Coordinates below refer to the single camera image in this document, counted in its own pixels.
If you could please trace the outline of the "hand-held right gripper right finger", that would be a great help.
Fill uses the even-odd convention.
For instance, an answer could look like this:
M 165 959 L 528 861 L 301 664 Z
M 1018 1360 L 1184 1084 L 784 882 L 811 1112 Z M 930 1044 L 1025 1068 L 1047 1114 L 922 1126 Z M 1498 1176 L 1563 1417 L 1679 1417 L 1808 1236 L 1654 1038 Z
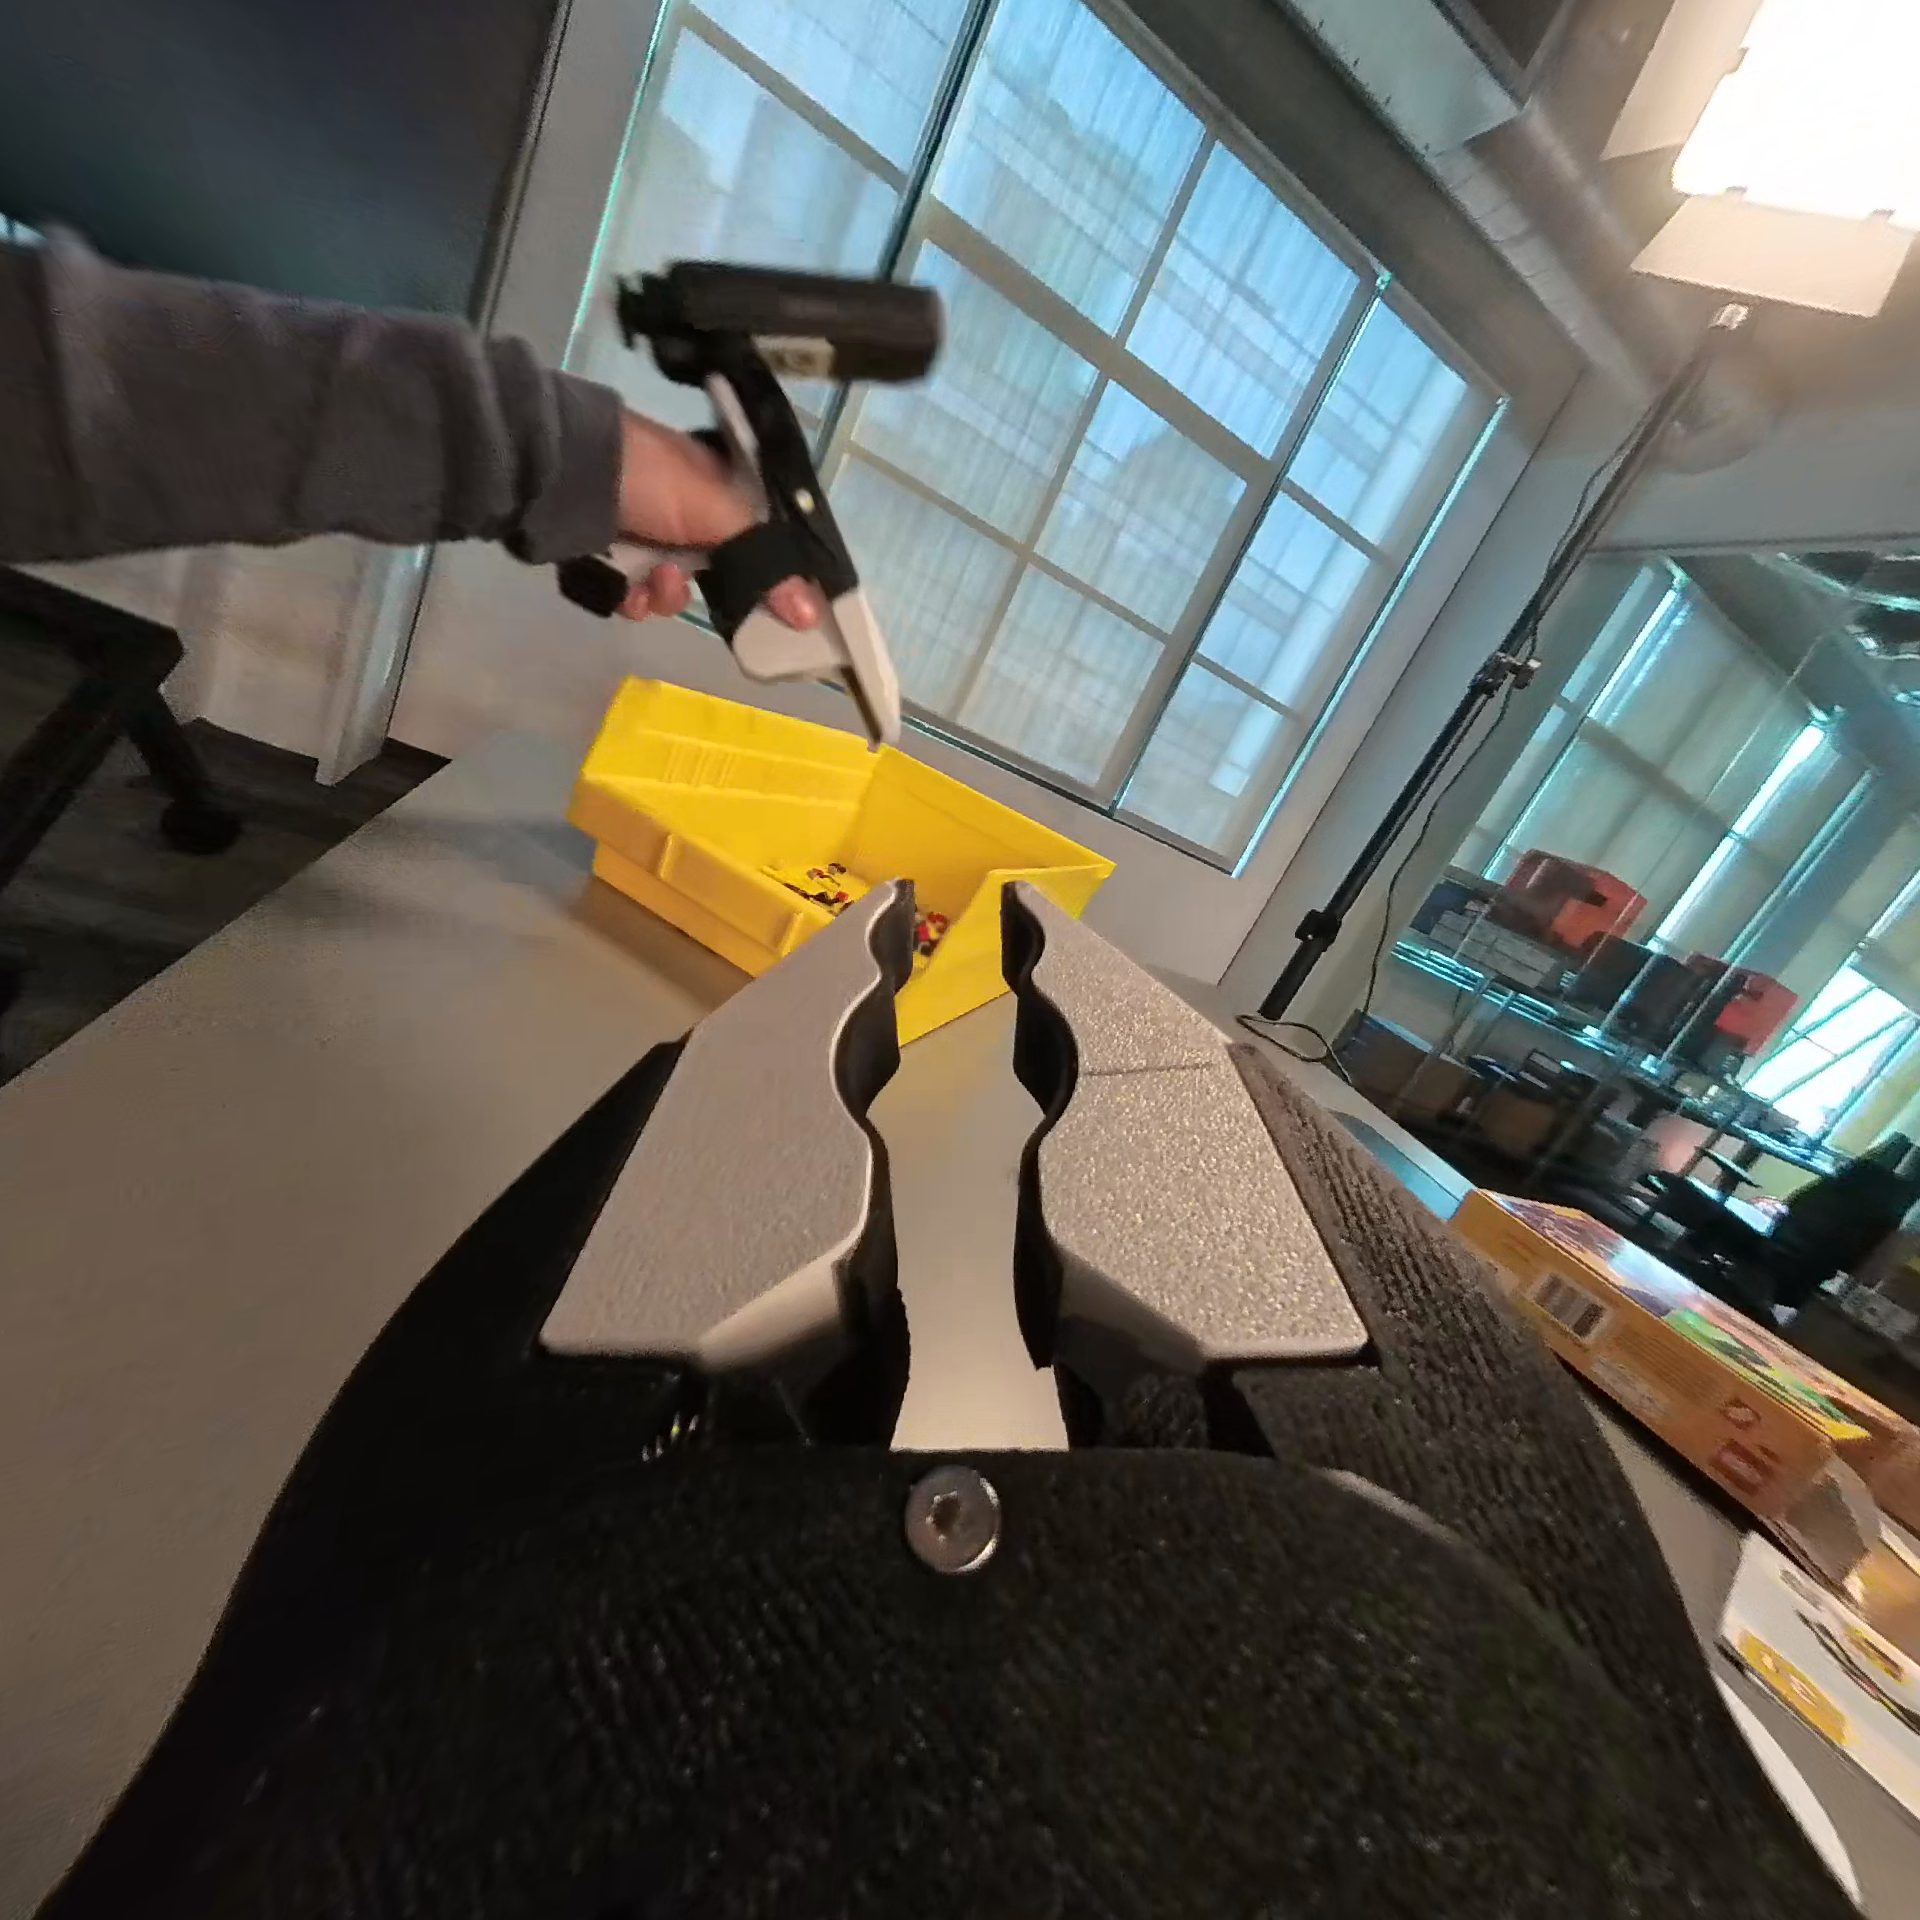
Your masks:
M 1040 1120 L 1016 1306 L 1040 1368 L 1347 1361 L 1367 1333 L 1223 1033 L 1049 900 L 1001 888 L 1016 1076 Z

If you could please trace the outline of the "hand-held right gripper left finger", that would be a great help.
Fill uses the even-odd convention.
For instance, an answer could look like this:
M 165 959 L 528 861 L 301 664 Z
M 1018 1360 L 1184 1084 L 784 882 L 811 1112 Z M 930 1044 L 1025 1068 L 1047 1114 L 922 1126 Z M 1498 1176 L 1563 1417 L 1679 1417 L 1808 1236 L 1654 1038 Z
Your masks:
M 896 1436 L 911 1367 L 874 1101 L 896 1076 L 917 893 L 882 879 L 697 1022 L 541 1342 L 766 1385 L 831 1446 Z

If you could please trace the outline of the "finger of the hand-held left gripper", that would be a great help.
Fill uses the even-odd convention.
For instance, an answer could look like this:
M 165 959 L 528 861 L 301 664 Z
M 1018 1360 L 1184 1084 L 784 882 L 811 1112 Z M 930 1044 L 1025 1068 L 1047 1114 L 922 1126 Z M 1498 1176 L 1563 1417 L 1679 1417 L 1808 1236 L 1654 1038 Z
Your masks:
M 839 677 L 875 749 L 894 749 L 903 734 L 903 694 L 894 656 L 864 590 L 832 598 L 832 644 Z

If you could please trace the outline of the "pile of lego pieces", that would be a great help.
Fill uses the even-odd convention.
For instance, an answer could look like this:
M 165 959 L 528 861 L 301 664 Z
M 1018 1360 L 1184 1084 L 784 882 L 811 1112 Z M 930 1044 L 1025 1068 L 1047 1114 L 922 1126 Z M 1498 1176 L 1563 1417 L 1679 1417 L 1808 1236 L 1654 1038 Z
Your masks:
M 819 905 L 829 916 L 839 916 L 850 905 L 862 900 L 874 882 L 853 873 L 845 861 L 821 861 L 811 865 L 784 865 L 765 861 L 762 876 L 787 888 L 790 893 Z M 915 970 L 923 970 L 944 943 L 950 933 L 950 916 L 939 909 L 923 909 L 915 921 Z

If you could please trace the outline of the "yellow cardboard lego box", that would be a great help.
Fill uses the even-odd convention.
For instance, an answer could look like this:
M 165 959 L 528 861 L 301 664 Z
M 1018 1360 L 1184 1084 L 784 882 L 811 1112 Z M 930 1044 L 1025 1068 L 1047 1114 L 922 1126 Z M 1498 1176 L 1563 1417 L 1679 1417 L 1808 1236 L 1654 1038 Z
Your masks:
M 1903 1413 L 1584 1212 L 1473 1189 L 1451 1226 L 1567 1367 L 1807 1567 L 1842 1582 L 1887 1519 L 1917 1535 Z

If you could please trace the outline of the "person's left hand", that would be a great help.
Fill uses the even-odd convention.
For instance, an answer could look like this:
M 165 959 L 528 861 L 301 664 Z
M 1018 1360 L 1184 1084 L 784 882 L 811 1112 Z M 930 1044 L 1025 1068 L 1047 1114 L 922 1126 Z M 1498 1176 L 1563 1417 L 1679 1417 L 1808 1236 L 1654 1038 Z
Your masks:
M 619 420 L 619 479 L 615 535 L 656 552 L 710 551 L 751 533 L 762 509 L 707 444 L 634 410 Z M 634 621 L 678 616 L 688 607 L 688 568 L 673 559 L 632 578 L 619 614 Z M 810 630 L 826 616 L 823 596 L 790 578 L 765 596 L 783 624 Z

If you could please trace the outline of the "large white-framed window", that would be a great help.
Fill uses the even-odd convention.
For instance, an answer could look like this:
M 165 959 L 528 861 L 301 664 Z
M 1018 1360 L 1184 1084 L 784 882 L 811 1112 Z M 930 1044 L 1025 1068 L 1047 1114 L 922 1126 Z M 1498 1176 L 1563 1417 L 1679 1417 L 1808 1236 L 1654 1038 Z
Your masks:
M 601 250 L 933 288 L 787 385 L 906 704 L 1225 873 L 1505 410 L 1119 4 L 664 4 Z

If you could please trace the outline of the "red black tool case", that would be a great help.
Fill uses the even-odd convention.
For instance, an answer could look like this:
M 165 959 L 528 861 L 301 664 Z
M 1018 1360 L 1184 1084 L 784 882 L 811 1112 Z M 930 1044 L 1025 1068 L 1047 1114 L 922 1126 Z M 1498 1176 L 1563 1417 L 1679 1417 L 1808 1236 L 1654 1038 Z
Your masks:
M 1624 938 L 1648 900 L 1630 882 L 1571 856 L 1529 847 L 1498 884 L 1491 918 L 1567 957 Z
M 1722 1054 L 1758 1057 L 1801 1000 L 1783 980 L 1703 951 L 1694 951 L 1688 966 L 1698 976 L 1702 991 L 1674 1047 L 1698 1061 Z

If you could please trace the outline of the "black office chair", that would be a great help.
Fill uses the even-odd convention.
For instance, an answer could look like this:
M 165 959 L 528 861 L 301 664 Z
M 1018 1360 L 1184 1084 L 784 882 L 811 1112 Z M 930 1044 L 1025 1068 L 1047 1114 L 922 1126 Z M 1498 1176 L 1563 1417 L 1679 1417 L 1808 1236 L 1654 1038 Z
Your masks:
M 1752 1319 L 1797 1313 L 1835 1276 L 1855 1272 L 1917 1202 L 1917 1140 L 1904 1133 L 1821 1174 L 1783 1202 L 1761 1232 L 1677 1172 L 1646 1176 L 1656 1209 L 1679 1220 L 1671 1262 L 1698 1287 Z

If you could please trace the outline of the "closed booklet with colourful cover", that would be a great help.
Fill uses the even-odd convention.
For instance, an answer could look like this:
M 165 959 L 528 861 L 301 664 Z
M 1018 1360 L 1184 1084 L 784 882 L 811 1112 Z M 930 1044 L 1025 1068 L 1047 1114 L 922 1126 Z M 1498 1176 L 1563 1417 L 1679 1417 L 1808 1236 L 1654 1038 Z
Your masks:
M 1719 1645 L 1774 1701 L 1918 1817 L 1917 1660 L 1765 1534 L 1750 1530 Z

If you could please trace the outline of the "studio light panel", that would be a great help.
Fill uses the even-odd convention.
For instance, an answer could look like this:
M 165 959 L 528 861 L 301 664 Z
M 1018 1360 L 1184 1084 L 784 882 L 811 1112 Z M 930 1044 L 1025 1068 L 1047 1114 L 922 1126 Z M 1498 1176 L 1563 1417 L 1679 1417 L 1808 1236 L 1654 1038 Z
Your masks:
M 1671 158 L 1639 276 L 1872 320 L 1918 236 L 1917 2 L 1674 4 L 1602 148 Z

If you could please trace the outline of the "black table frame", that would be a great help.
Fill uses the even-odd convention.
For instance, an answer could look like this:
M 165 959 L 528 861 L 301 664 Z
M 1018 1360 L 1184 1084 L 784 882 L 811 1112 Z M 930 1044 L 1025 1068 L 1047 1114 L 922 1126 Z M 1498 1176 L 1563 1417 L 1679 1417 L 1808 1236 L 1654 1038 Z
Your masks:
M 2 882 L 31 861 L 117 742 L 136 749 L 163 794 L 160 839 L 191 856 L 226 852 L 243 822 L 163 694 L 185 657 L 182 634 L 18 566 L 2 572 L 2 613 L 7 638 L 49 640 L 79 669 L 59 706 L 6 758 Z

